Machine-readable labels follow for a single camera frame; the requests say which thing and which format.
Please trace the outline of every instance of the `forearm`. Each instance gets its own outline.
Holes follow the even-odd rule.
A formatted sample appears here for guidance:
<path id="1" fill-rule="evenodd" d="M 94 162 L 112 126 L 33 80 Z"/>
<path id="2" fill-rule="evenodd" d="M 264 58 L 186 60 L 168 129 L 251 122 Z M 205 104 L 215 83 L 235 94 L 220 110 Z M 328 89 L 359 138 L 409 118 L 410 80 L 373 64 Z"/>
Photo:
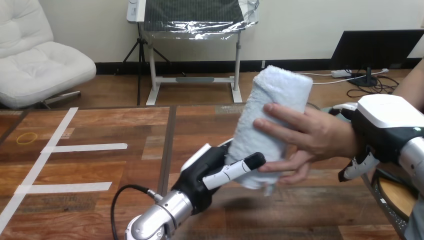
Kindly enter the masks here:
<path id="1" fill-rule="evenodd" d="M 393 92 L 403 97 L 416 109 L 424 109 L 424 59 L 405 77 Z"/>

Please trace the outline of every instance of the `human hand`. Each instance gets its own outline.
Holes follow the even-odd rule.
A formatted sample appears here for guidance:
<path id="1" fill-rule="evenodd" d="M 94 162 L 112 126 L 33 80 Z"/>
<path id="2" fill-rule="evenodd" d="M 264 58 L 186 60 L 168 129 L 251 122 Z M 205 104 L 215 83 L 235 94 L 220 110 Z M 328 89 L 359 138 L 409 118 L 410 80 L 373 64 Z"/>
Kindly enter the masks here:
<path id="1" fill-rule="evenodd" d="M 281 183 L 294 184 L 306 179 L 312 162 L 333 157 L 352 158 L 359 149 L 352 126 L 326 112 L 307 107 L 300 113 L 275 103 L 266 104 L 263 110 L 298 130 L 263 118 L 253 122 L 258 130 L 297 146 L 296 153 L 287 161 L 267 162 L 258 169 L 260 172 L 295 171 L 293 175 L 282 176 Z"/>

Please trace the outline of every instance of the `robotic hand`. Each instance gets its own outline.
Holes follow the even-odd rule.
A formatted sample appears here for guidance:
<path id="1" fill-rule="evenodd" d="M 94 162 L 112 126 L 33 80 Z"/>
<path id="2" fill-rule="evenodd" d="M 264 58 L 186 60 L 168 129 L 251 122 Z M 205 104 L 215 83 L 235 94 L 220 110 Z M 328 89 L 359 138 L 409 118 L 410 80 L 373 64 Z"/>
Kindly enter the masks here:
<path id="1" fill-rule="evenodd" d="M 364 147 L 339 174 L 349 181 L 379 162 L 400 165 L 424 193 L 424 115 L 400 96 L 373 94 L 358 103 L 336 105 L 330 111 L 351 121 Z"/>
<path id="2" fill-rule="evenodd" d="M 262 153 L 225 165 L 232 139 L 217 147 L 205 144 L 181 168 L 181 174 L 164 198 L 149 190 L 156 204 L 134 218 L 125 231 L 126 240 L 170 239 L 191 215 L 206 210 L 220 186 L 265 164 Z"/>

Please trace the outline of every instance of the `white towel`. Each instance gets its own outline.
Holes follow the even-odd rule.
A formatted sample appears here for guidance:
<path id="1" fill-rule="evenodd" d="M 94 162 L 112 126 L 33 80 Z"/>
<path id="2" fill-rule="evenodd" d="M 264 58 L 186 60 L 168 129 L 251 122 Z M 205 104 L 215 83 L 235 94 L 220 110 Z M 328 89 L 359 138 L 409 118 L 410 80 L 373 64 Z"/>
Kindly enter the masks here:
<path id="1" fill-rule="evenodd" d="M 268 103 L 277 103 L 303 113 L 312 83 L 312 79 L 307 76 L 275 66 L 268 66 L 262 70 L 253 79 L 253 88 L 238 120 L 225 164 L 231 164 L 255 152 L 261 152 L 267 162 L 283 161 L 286 144 L 256 130 L 253 121 L 257 118 L 264 118 L 290 128 L 286 122 L 266 115 L 263 107 Z M 269 195 L 280 175 L 280 172 L 263 173 L 254 170 L 235 181 L 248 189 L 260 189 L 267 186 L 265 195 Z"/>

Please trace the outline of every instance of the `black baseboard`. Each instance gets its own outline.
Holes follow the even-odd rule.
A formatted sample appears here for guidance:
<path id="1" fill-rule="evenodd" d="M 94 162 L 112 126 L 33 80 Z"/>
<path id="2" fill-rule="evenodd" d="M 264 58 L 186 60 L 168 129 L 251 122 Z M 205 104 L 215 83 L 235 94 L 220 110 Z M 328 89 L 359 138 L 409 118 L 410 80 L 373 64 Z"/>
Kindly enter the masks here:
<path id="1" fill-rule="evenodd" d="M 402 64 L 401 69 L 413 69 L 421 58 L 407 58 Z M 331 59 L 294 59 L 294 60 L 266 60 L 265 67 L 273 65 L 289 71 L 315 71 L 330 70 Z M 175 61 L 171 65 L 166 62 L 156 62 L 156 74 L 215 74 L 215 73 L 233 73 L 234 61 Z M 96 62 L 98 75 L 119 74 L 138 74 L 138 62 Z M 249 60 L 240 62 L 240 72 L 260 72 L 262 70 L 261 60 Z M 141 67 L 144 75 L 150 75 L 150 66 L 148 63 Z"/>

